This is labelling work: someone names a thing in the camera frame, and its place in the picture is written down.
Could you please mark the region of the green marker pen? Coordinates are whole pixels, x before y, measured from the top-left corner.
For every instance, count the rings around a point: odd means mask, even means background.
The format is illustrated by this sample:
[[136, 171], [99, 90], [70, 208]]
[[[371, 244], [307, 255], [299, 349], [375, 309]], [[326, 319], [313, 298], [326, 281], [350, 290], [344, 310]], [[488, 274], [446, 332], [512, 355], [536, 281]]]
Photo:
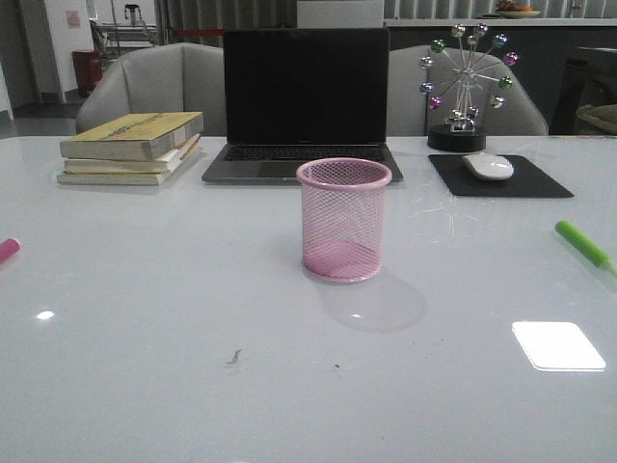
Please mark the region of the green marker pen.
[[616, 275], [616, 262], [612, 257], [572, 223], [562, 220], [554, 229], [596, 267]]

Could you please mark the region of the pink mesh pen holder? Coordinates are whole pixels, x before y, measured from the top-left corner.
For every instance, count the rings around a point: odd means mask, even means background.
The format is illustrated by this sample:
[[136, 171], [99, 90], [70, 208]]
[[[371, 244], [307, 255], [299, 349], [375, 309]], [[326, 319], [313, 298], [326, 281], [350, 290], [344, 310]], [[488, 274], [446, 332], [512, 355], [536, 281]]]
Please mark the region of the pink mesh pen holder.
[[301, 165], [303, 265], [326, 281], [365, 281], [382, 268], [382, 231], [390, 169], [359, 158]]

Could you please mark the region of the grey laptop black screen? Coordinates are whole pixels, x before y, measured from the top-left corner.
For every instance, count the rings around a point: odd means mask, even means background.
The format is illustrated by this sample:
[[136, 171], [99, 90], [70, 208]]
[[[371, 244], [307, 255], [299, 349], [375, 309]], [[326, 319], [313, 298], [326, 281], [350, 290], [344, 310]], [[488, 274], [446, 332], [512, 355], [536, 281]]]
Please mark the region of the grey laptop black screen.
[[208, 183], [286, 184], [306, 162], [351, 157], [403, 178], [386, 144], [385, 28], [224, 34], [227, 142]]

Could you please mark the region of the middle white book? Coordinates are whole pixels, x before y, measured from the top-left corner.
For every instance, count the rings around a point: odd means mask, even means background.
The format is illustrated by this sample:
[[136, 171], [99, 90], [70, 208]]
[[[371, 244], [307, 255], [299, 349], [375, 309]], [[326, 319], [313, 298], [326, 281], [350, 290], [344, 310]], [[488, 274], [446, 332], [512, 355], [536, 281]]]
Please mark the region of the middle white book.
[[199, 146], [201, 136], [192, 136], [181, 147], [151, 161], [66, 159], [64, 169], [71, 174], [161, 174], [175, 170]]

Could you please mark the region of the ferris wheel kinetic ornament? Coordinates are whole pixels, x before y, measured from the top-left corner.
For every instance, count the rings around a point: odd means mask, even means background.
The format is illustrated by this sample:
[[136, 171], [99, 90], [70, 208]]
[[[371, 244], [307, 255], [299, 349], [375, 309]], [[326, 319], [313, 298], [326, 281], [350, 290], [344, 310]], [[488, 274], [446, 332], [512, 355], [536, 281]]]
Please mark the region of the ferris wheel kinetic ornament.
[[444, 117], [444, 122], [433, 125], [428, 131], [428, 145], [438, 150], [455, 152], [473, 152], [483, 150], [486, 146], [485, 132], [478, 125], [480, 107], [473, 102], [474, 91], [484, 91], [488, 104], [498, 109], [505, 103], [505, 98], [489, 92], [489, 84], [496, 83], [501, 91], [508, 91], [514, 86], [514, 79], [503, 75], [494, 77], [487, 73], [492, 66], [488, 63], [487, 51], [481, 53], [477, 45], [486, 37], [489, 26], [479, 22], [473, 26], [462, 23], [450, 29], [450, 36], [458, 41], [458, 51], [449, 54], [446, 40], [437, 39], [430, 43], [428, 53], [417, 60], [417, 65], [424, 71], [441, 68], [446, 74], [440, 82], [424, 81], [418, 90], [426, 98], [426, 107], [431, 111], [440, 109], [449, 93], [454, 94], [454, 106]]

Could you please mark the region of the white computer mouse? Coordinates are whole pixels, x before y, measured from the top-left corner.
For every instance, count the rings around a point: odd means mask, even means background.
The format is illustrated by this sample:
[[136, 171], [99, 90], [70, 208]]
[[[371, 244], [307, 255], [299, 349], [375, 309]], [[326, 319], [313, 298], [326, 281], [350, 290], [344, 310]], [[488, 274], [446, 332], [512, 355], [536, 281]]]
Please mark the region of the white computer mouse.
[[515, 172], [510, 161], [502, 155], [472, 153], [462, 157], [469, 172], [481, 180], [506, 180]]

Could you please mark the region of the top yellow book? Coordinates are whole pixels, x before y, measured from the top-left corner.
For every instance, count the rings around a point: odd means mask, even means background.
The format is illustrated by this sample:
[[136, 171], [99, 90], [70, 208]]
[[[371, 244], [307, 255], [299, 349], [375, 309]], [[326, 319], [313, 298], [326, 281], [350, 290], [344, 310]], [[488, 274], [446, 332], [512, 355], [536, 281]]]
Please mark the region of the top yellow book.
[[203, 131], [202, 112], [127, 114], [60, 143], [69, 159], [150, 161]]

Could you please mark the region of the black mouse pad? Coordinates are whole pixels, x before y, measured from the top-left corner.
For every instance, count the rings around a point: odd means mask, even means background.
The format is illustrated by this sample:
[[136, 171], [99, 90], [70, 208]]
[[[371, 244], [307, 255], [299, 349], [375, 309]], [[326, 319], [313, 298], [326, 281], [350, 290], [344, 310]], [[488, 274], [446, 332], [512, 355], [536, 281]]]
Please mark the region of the black mouse pad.
[[566, 199], [574, 194], [521, 155], [506, 155], [513, 175], [504, 180], [475, 177], [461, 154], [430, 154], [431, 163], [454, 196], [478, 198]]

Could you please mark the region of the bottom pale book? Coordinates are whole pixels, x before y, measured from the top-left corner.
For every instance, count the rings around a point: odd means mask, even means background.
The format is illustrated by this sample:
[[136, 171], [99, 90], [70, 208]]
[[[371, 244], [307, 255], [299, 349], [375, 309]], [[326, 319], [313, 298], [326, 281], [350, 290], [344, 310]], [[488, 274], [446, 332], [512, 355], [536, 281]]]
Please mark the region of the bottom pale book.
[[177, 171], [181, 165], [189, 160], [191, 155], [184, 160], [175, 170], [161, 174], [71, 174], [63, 169], [56, 175], [56, 180], [61, 184], [68, 185], [123, 185], [123, 186], [154, 186], [165, 182]]

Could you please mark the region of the red trash bin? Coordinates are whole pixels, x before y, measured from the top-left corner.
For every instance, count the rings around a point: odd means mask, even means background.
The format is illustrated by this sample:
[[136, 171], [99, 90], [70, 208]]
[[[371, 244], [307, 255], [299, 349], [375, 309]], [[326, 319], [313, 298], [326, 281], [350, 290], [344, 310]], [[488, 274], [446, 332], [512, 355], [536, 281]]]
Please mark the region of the red trash bin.
[[102, 79], [100, 53], [95, 50], [76, 50], [71, 52], [78, 94], [89, 96]]

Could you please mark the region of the pink marker pen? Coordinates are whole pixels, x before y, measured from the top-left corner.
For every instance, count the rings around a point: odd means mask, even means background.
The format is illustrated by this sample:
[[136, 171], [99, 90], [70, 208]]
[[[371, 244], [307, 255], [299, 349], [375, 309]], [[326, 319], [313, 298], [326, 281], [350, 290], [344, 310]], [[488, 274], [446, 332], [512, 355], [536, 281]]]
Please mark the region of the pink marker pen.
[[20, 242], [13, 237], [7, 238], [0, 243], [0, 262], [4, 263], [7, 259], [15, 255], [21, 248]]

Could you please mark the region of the fruit bowl on counter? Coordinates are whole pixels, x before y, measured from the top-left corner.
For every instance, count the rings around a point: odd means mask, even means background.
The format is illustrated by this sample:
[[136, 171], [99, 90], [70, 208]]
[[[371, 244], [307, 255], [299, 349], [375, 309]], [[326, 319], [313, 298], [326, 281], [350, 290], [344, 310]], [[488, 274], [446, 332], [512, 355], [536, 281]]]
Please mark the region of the fruit bowl on counter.
[[524, 5], [516, 1], [499, 1], [496, 5], [499, 16], [511, 19], [524, 19], [539, 16], [541, 11], [531, 5]]

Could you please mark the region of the dark side cabinet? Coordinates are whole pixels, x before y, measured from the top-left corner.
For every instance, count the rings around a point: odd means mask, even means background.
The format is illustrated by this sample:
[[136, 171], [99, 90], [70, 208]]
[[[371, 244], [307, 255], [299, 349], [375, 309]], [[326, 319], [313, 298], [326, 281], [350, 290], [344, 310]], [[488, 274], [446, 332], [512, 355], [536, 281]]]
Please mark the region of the dark side cabinet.
[[576, 110], [582, 105], [616, 105], [616, 49], [578, 47], [566, 60], [550, 123], [553, 135], [579, 133]]

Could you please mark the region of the olive beige sofa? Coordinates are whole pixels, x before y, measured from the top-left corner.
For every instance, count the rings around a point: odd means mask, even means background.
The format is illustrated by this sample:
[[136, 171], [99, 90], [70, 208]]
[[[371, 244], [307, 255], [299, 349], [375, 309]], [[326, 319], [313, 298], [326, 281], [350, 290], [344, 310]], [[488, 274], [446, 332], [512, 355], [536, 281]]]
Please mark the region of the olive beige sofa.
[[577, 108], [579, 133], [584, 135], [616, 135], [617, 108], [615, 104]]

